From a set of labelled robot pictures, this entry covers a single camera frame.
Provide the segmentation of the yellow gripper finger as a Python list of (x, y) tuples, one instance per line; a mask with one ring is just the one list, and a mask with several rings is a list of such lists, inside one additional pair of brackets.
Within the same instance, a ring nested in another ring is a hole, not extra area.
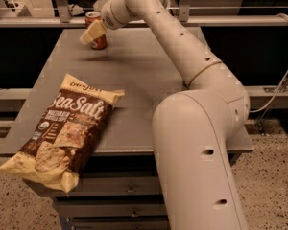
[(80, 42), (86, 45), (93, 40), (105, 35), (107, 27), (102, 20), (94, 20), (80, 37)]

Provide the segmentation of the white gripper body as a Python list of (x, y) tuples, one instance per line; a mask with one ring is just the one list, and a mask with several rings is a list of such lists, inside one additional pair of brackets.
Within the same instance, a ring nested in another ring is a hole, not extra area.
[(140, 20), (126, 5), (125, 0), (108, 0), (101, 9), (101, 18), (107, 28), (116, 30)]

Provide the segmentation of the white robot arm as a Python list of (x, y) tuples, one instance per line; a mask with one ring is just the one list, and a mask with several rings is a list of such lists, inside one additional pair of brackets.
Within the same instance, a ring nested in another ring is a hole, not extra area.
[(187, 86), (165, 98), (152, 120), (171, 230), (249, 230), (227, 154), (250, 112), (242, 83), (161, 0), (109, 0), (101, 14), (112, 30), (144, 21)]

